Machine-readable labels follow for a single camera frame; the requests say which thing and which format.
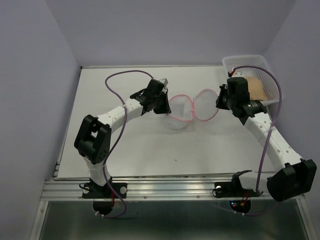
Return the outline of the white mesh laundry bag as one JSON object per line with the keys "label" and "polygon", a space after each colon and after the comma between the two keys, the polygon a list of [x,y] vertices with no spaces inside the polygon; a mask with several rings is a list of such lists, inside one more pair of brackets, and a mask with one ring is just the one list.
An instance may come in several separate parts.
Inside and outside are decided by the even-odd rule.
{"label": "white mesh laundry bag", "polygon": [[219,111],[217,99],[218,95],[212,89],[204,89],[194,98],[186,94],[175,95],[168,101],[171,113],[165,116],[165,122],[170,129],[181,130],[195,119],[210,121]]}

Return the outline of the beige bra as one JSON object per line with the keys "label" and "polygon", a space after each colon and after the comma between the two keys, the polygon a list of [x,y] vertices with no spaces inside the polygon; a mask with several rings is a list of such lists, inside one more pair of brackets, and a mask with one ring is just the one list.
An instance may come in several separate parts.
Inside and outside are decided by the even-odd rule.
{"label": "beige bra", "polygon": [[260,79],[253,76],[248,76],[245,79],[247,80],[249,97],[251,100],[268,100],[268,97],[264,91],[264,85]]}

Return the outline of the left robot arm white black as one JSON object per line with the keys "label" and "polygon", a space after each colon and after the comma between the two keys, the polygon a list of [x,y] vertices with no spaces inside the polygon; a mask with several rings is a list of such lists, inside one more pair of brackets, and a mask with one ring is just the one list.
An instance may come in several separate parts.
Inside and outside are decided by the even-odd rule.
{"label": "left robot arm white black", "polygon": [[151,79],[148,86],[132,94],[121,106],[99,116],[87,115],[81,123],[74,147],[85,160],[90,173],[89,183],[81,188],[84,194],[106,197],[111,193],[111,179],[106,160],[111,154],[111,136],[124,132],[126,123],[150,111],[157,115],[170,114],[168,80]]}

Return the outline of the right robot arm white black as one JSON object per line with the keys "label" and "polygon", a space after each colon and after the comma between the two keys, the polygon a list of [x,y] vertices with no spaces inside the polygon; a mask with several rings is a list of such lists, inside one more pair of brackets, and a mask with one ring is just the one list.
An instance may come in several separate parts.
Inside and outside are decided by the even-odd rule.
{"label": "right robot arm white black", "polygon": [[230,182],[221,183],[216,197],[241,196],[250,190],[257,195],[269,193],[277,202],[308,193],[316,175],[313,160],[305,160],[294,151],[275,128],[267,108],[259,100],[251,100],[248,81],[243,77],[231,77],[220,86],[216,101],[218,109],[232,114],[254,135],[263,147],[262,156],[268,156],[275,174],[261,170],[239,171]]}

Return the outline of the white plastic basket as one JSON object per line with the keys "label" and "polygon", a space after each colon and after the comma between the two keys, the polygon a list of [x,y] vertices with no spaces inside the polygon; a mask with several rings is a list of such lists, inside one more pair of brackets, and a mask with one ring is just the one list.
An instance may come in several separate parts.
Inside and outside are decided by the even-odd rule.
{"label": "white plastic basket", "polygon": [[[255,66],[262,68],[270,73],[272,73],[266,59],[262,55],[234,55],[226,56],[222,59],[222,64],[225,71],[228,73],[236,67],[240,66]],[[264,106],[279,102],[279,90],[275,81],[271,78],[269,74],[257,68],[241,68],[237,69],[244,74],[246,77],[255,77],[262,81],[263,90],[267,96],[266,101],[262,101]]]}

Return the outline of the aluminium rail frame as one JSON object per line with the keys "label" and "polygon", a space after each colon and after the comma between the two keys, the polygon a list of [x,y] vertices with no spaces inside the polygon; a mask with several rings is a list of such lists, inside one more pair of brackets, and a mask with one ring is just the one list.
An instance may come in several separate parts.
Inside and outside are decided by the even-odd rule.
{"label": "aluminium rail frame", "polygon": [[[73,143],[83,117],[100,115],[119,104],[106,84],[127,98],[148,82],[148,72],[168,79],[169,96],[196,96],[219,90],[227,81],[221,65],[84,67],[81,70],[63,150],[54,177],[46,181],[42,202],[84,201],[80,182],[89,171]],[[243,170],[258,171],[263,143],[231,112],[220,110],[205,122],[174,130],[164,116],[148,113],[131,120],[107,162],[117,183],[127,183],[128,202],[214,201],[213,188]]]}

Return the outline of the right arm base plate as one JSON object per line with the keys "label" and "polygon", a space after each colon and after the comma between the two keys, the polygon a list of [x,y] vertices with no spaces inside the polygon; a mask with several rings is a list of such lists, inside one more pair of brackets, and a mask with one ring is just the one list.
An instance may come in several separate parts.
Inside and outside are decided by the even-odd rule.
{"label": "right arm base plate", "polygon": [[254,192],[252,189],[245,189],[240,182],[240,176],[251,173],[251,170],[236,172],[232,175],[231,181],[221,181],[214,183],[212,195],[215,198],[240,198],[240,197],[259,197],[261,194]]}

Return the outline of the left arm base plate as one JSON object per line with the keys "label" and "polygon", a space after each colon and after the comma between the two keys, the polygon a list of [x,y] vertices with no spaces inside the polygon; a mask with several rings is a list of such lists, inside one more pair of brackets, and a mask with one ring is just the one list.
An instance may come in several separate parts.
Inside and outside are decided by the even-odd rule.
{"label": "left arm base plate", "polygon": [[[125,182],[112,182],[111,186],[117,192],[117,194],[125,199],[127,197],[127,186],[128,184]],[[118,197],[112,193],[110,187],[105,184],[104,186],[99,186],[96,183],[84,182],[79,184],[80,189],[82,189],[82,198],[83,199],[111,199]]]}

